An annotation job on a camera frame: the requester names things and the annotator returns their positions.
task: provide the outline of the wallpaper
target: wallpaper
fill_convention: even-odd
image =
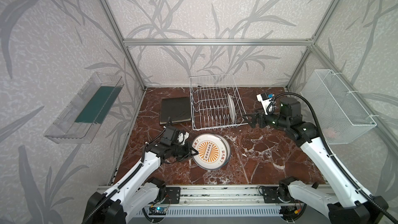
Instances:
[[[331,0],[107,0],[126,38],[311,38]],[[264,86],[290,75],[303,47],[130,46],[149,86],[233,73]]]
[[[343,0],[317,43],[395,134],[397,19],[398,0]],[[398,218],[398,159],[376,132],[333,149],[354,175],[377,186],[376,195],[388,201],[389,212]]]
[[[1,0],[0,223],[78,223],[142,91],[97,0]],[[91,144],[43,136],[93,72],[125,86]]]

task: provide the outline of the metal beam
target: metal beam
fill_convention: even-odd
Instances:
[[[114,33],[115,36],[116,36],[117,42],[119,43],[119,45],[120,45],[120,47],[121,47],[121,49],[122,49],[122,52],[123,52],[123,54],[125,55],[125,57],[126,57],[126,59],[127,59],[128,64],[130,65],[132,71],[133,71],[134,74],[136,75],[136,77],[137,77],[137,79],[138,79],[138,82],[140,83],[141,88],[142,88],[142,89],[145,89],[144,81],[142,80],[142,78],[141,78],[141,76],[140,76],[140,73],[138,72],[137,67],[136,67],[136,65],[134,64],[134,61],[133,61],[133,59],[132,59],[132,56],[131,56],[129,50],[128,50],[128,49],[126,48],[126,46],[123,44],[123,37],[122,37],[122,34],[121,34],[121,32],[120,32],[120,30],[119,30],[117,24],[116,24],[116,21],[115,21],[115,18],[114,18],[114,16],[113,16],[113,14],[112,14],[111,8],[109,7],[109,5],[108,5],[108,3],[106,2],[106,0],[98,0],[98,1],[99,1],[99,4],[100,4],[101,7],[102,7],[102,9],[103,9],[103,11],[104,11],[104,13],[105,13],[107,19],[108,19],[108,21],[109,21],[111,27],[112,27],[113,33]]]
[[[338,5],[341,3],[341,1],[342,0],[332,0],[331,1],[328,9],[326,10],[324,16],[322,17],[321,22],[319,23],[318,27],[316,28],[314,35],[312,36],[311,44],[308,46],[311,46],[312,44],[316,44],[316,41],[320,38],[321,34],[325,30],[327,24],[330,22],[334,12],[336,11],[336,9],[337,9]],[[309,51],[308,49],[309,49],[309,47],[307,47],[304,54],[306,54]],[[304,66],[307,58],[308,58],[308,54],[305,56],[304,55],[301,56],[301,60],[299,61],[298,65],[296,66],[296,69],[294,70],[292,76],[290,77],[289,82],[287,83],[287,88],[290,88],[291,85],[293,84],[294,80],[296,80],[296,77],[300,73],[300,70]]]
[[[319,58],[319,61],[327,68],[333,70],[335,73],[338,73],[337,76],[341,79],[341,81],[348,87],[350,91],[353,91],[354,96],[358,99],[358,101],[363,105],[363,107],[370,114],[374,115],[373,119],[377,123],[375,130],[377,134],[381,137],[381,139],[385,142],[390,151],[395,152],[398,156],[398,140],[392,130],[388,127],[388,125],[382,120],[373,107],[369,105],[369,103],[365,100],[364,97],[355,89],[353,85],[343,76],[343,74],[336,68],[334,63],[332,63],[329,58],[325,55],[325,53],[316,45],[312,45],[310,50],[316,54]]]
[[[309,46],[311,39],[124,39],[126,46]]]

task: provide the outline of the wire mesh basket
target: wire mesh basket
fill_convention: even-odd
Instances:
[[[246,114],[231,73],[189,78],[194,130],[237,127]]]
[[[347,144],[376,126],[342,80],[330,69],[316,69],[301,91],[312,105],[330,144]]]

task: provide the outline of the green mat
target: green mat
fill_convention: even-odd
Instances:
[[[100,87],[77,116],[75,123],[102,124],[121,90],[122,87]]]

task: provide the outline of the red marble countertop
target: red marble countertop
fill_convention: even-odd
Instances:
[[[257,94],[267,92],[277,95],[284,92],[282,87],[244,87],[238,90],[247,113],[261,108]],[[182,96],[189,96],[189,88],[147,89],[115,182],[140,159],[145,142],[151,141],[163,129],[159,125],[161,99]],[[188,140],[203,133],[222,135],[230,142],[232,156],[224,167],[213,171],[202,169],[192,159],[163,164],[150,177],[157,177],[168,185],[278,184],[279,180],[289,176],[295,176],[307,184],[324,183],[314,163],[283,131],[270,127],[252,129],[247,124],[201,131],[192,130],[191,122],[174,126],[189,132]]]

